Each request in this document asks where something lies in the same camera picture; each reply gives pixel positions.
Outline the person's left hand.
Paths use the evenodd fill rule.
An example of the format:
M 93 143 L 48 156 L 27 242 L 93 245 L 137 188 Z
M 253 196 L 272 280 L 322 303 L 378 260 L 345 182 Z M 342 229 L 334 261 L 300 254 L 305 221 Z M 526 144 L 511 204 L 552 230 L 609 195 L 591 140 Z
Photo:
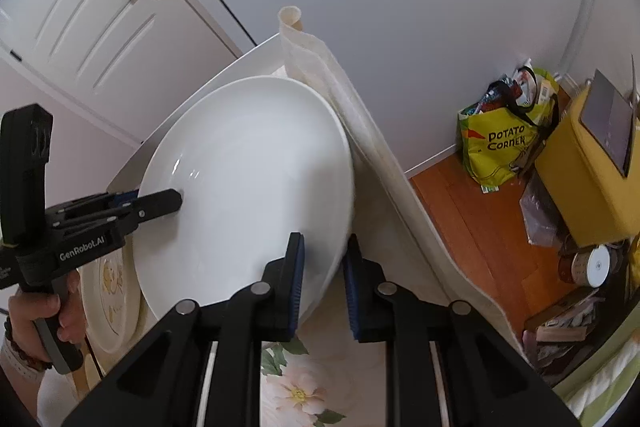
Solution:
M 38 334 L 36 321 L 58 319 L 56 335 L 63 343 L 81 343 L 87 323 L 80 295 L 80 276 L 77 271 L 66 275 L 67 300 L 61 303 L 58 295 L 17 293 L 9 299 L 9 318 L 14 343 L 31 358 L 50 362 L 49 353 Z

